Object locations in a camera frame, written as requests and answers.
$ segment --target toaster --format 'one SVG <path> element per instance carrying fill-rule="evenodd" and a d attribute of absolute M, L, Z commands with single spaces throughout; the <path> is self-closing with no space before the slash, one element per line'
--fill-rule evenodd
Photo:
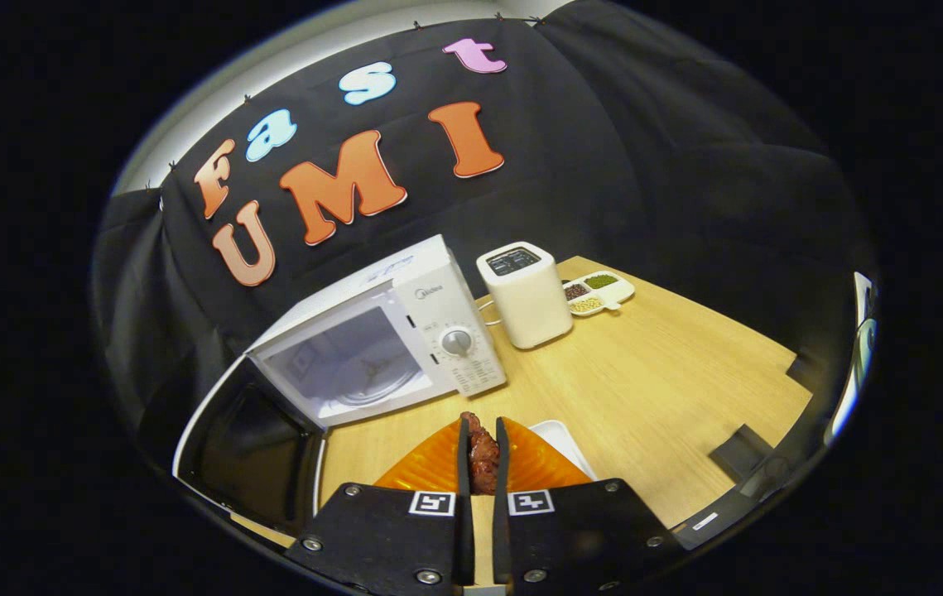
<path fill-rule="evenodd" d="M 514 242 L 483 254 L 475 265 L 514 347 L 538 346 L 573 327 L 556 260 L 546 250 Z"/>

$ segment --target meat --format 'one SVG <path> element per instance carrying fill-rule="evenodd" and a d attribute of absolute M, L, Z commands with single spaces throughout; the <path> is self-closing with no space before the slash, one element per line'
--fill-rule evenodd
<path fill-rule="evenodd" d="M 460 418 L 468 421 L 468 471 L 471 474 L 471 494 L 497 493 L 497 468 L 501 464 L 501 450 L 489 430 L 482 427 L 479 417 L 465 411 Z"/>

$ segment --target white plate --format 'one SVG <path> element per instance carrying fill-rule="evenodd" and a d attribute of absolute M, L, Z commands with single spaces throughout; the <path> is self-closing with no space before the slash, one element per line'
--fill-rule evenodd
<path fill-rule="evenodd" d="M 562 453 L 563 457 L 569 459 L 571 464 L 577 465 L 578 469 L 585 472 L 585 475 L 589 476 L 589 478 L 599 480 L 599 478 L 596 478 L 596 472 L 593 472 L 591 465 L 589 465 L 589 461 L 585 459 L 585 456 L 581 455 L 581 449 L 578 449 L 578 444 L 574 442 L 574 437 L 570 436 L 570 431 L 566 429 L 566 424 L 563 424 L 559 420 L 546 420 L 536 423 L 529 427 L 529 429 L 534 430 L 536 436 L 541 437 L 547 444 L 553 446 L 559 453 Z"/>
<path fill-rule="evenodd" d="M 591 278 L 592 276 L 600 276 L 600 275 L 613 276 L 613 278 L 615 278 L 616 281 L 614 283 L 609 283 L 607 284 L 607 286 L 604 286 L 604 287 L 597 287 L 596 290 L 593 290 L 592 287 L 589 287 L 588 284 L 585 283 L 585 280 Z M 574 286 L 575 284 L 580 284 L 581 286 L 584 286 L 586 290 L 589 290 L 589 293 L 582 294 L 581 296 L 578 296 L 577 298 L 568 300 L 566 302 L 567 305 L 573 305 L 573 303 L 575 302 L 578 302 L 581 300 L 587 300 L 589 298 L 596 298 L 596 299 L 599 299 L 600 302 L 604 303 L 604 305 L 599 306 L 599 308 L 586 310 L 585 312 L 582 312 L 582 313 L 577 312 L 577 310 L 570 309 L 571 314 L 579 316 L 579 317 L 588 317 L 589 315 L 595 315 L 596 313 L 599 313 L 603 309 L 617 310 L 618 303 L 622 302 L 623 300 L 627 300 L 627 298 L 632 296 L 633 292 L 637 290 L 637 288 L 633 287 L 633 283 L 629 283 L 629 281 L 627 281 L 625 278 L 623 278 L 619 274 L 616 274 L 616 272 L 608 272 L 608 271 L 591 272 L 591 274 L 587 276 L 580 276 L 580 278 L 572 279 L 570 280 L 570 282 L 563 284 L 563 288 L 566 289 L 567 287 Z"/>

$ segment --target microwave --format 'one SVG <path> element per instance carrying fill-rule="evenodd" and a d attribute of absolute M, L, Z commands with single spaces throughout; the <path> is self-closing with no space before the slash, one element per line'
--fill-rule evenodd
<path fill-rule="evenodd" d="M 172 474 L 285 533 L 319 506 L 329 427 L 506 382 L 455 255 L 427 238 L 296 303 L 184 429 Z"/>

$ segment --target midea logo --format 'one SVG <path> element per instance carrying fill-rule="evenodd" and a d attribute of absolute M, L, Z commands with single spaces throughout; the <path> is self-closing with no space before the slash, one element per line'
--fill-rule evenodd
<path fill-rule="evenodd" d="M 416 291 L 416 298 L 419 298 L 422 300 L 423 298 L 426 298 L 430 294 L 434 294 L 435 291 L 439 291 L 439 290 L 441 290 L 441 286 L 434 286 L 434 287 L 428 288 L 428 290 L 423 290 L 423 288 L 421 287 L 419 288 L 419 290 Z"/>

